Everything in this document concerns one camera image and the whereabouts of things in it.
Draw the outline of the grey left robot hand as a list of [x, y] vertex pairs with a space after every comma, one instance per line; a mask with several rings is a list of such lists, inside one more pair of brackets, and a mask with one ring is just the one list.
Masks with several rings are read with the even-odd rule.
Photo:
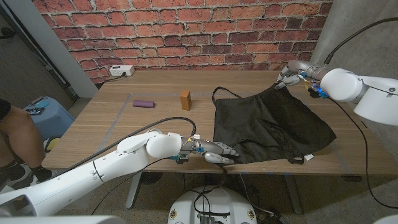
[[194, 137], [182, 138], [180, 155], [199, 154], [213, 164], [233, 164], [239, 154], [223, 142], [212, 142]]

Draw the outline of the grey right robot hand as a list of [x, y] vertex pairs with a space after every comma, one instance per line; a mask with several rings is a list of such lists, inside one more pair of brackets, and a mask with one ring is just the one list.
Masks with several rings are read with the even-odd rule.
[[276, 90], [286, 86], [296, 85], [301, 80], [320, 82], [330, 71], [325, 65], [314, 65], [301, 60], [291, 60], [277, 77]]

